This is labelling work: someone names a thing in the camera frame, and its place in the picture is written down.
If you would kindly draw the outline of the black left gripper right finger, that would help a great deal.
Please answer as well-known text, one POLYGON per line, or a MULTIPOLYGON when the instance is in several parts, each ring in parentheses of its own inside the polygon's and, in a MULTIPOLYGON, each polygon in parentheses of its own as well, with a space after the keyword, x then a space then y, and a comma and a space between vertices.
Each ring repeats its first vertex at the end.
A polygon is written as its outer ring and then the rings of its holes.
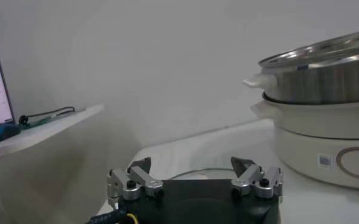
POLYGON ((254 194, 258 198, 273 198, 283 195, 283 172, 271 166, 264 170, 251 159, 231 157, 236 178, 231 180, 232 195, 241 198, 254 194))

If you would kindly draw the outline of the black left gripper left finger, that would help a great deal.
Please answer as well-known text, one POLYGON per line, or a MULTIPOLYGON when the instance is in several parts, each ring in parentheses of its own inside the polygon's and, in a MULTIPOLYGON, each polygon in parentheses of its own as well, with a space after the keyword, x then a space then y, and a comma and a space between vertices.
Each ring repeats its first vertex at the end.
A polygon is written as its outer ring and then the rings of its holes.
POLYGON ((147 157, 134 161, 126 171, 121 169, 110 169, 107 175, 108 201, 122 198, 125 201, 138 200, 141 193, 149 198, 162 198, 164 184, 150 176, 152 159, 147 157))

